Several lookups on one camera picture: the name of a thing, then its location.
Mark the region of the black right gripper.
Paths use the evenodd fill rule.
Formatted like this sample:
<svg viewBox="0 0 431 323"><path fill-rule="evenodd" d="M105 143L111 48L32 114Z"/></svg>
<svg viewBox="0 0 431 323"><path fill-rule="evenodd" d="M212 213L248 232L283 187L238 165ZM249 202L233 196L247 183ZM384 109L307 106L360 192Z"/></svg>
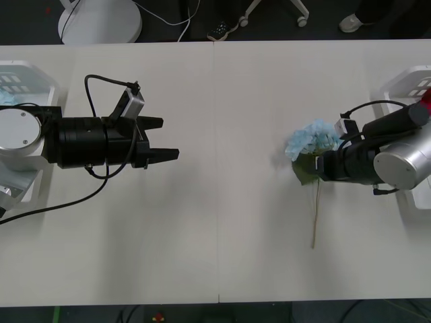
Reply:
<svg viewBox="0 0 431 323"><path fill-rule="evenodd" d="M315 158L316 173L322 173L322 180L325 182L353 182L347 173L346 163L353 155L351 148L338 151L326 151L323 155Z"/></svg>

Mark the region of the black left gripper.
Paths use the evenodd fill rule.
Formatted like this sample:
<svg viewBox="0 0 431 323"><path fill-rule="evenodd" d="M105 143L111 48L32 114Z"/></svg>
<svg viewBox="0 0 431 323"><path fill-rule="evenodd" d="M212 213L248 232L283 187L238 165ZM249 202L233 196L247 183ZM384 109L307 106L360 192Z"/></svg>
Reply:
<svg viewBox="0 0 431 323"><path fill-rule="evenodd" d="M132 148L128 164L133 168L146 169L150 164L159 164L178 159L178 149L151 148L146 131L160 129L164 120L158 117L138 116L137 120L120 117L115 125L106 126L107 152L109 166L121 165Z"/></svg>

